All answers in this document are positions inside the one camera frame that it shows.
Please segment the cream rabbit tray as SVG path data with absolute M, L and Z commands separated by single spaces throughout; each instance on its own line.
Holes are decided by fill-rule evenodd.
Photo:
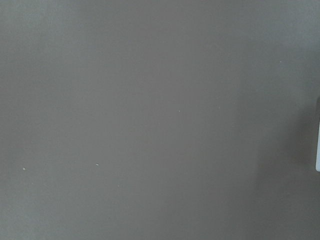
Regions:
M 315 169 L 320 172 L 320 121 L 317 123 L 316 162 Z

